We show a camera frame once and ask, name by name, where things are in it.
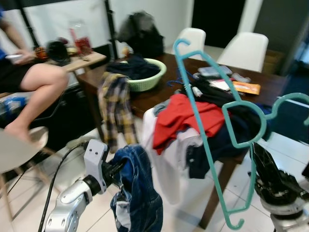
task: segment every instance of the blue jeans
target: blue jeans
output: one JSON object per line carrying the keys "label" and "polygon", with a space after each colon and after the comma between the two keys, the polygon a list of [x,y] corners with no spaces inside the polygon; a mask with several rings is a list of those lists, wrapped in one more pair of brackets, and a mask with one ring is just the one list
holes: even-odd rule
{"label": "blue jeans", "polygon": [[127,160],[120,171],[124,185],[111,201],[119,232],[160,232],[163,204],[153,186],[150,161],[139,145],[119,149],[111,164]]}

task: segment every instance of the black shorts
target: black shorts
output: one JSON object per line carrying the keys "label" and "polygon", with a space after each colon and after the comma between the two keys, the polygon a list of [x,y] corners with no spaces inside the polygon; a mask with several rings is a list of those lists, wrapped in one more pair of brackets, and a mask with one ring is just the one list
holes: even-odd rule
{"label": "black shorts", "polygon": [[24,76],[28,70],[34,64],[26,65],[13,65],[7,59],[0,60],[0,93],[15,93],[24,92],[20,83],[24,79]]}

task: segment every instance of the green plastic basket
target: green plastic basket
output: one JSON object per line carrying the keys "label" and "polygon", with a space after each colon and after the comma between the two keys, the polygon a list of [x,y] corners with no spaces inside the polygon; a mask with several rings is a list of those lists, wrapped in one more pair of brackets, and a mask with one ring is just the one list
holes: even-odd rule
{"label": "green plastic basket", "polygon": [[148,59],[145,58],[145,60],[151,64],[155,64],[160,68],[160,72],[152,77],[142,79],[142,80],[129,80],[128,83],[130,84],[130,91],[132,92],[143,92],[147,91],[158,84],[160,78],[165,74],[166,72],[166,66],[164,63],[162,63],[159,60],[156,59]]}

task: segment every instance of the person's leg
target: person's leg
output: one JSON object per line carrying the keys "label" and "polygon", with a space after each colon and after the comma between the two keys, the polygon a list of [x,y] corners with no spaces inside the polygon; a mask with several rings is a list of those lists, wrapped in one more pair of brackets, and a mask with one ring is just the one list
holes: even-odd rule
{"label": "person's leg", "polygon": [[35,92],[20,115],[5,128],[5,131],[30,142],[30,123],[61,95],[67,84],[66,73],[61,67],[48,64],[32,66],[23,78],[20,88]]}

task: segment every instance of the glass jar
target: glass jar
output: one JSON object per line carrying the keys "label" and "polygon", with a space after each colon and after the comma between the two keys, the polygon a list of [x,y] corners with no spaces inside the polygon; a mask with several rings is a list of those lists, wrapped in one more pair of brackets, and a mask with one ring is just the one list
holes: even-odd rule
{"label": "glass jar", "polygon": [[92,53],[87,27],[83,20],[71,21],[70,32],[80,55],[86,56]]}

